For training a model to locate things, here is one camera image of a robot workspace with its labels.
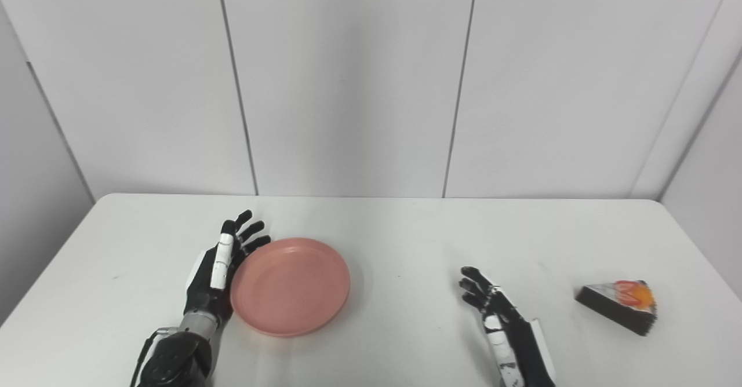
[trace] cake slice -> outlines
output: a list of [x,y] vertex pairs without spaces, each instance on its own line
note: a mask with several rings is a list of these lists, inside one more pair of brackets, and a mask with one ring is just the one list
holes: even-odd
[[657,320],[654,296],[641,280],[586,285],[575,300],[643,337]]

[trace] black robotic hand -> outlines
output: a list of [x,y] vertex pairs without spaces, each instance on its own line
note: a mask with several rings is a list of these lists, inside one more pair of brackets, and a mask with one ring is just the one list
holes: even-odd
[[140,387],[204,387],[214,368],[212,340],[217,329],[231,317],[230,286],[234,272],[245,258],[271,241],[270,236],[252,239],[265,228],[257,221],[241,229],[252,218],[244,211],[234,221],[225,221],[219,242],[205,251],[186,290],[183,320],[178,328],[160,328],[145,342],[132,377],[137,385],[141,363],[154,339],[164,336],[141,371]]
[[474,266],[461,268],[464,302],[482,314],[482,326],[506,387],[554,387],[554,365],[537,319],[526,321],[503,290]]
[[230,235],[232,237],[232,247],[230,253],[230,263],[226,266],[226,276],[224,289],[215,289],[212,287],[212,275],[214,271],[214,261],[217,257],[219,244],[204,253],[198,270],[188,285],[183,313],[193,311],[206,311],[219,319],[221,325],[228,320],[232,313],[230,303],[230,286],[234,271],[247,258],[247,255],[253,253],[257,248],[262,247],[271,241],[270,236],[259,236],[252,241],[254,234],[265,228],[263,221],[256,221],[250,224],[244,231],[241,228],[252,218],[252,211],[245,210],[234,221],[225,221],[222,225],[221,235]]

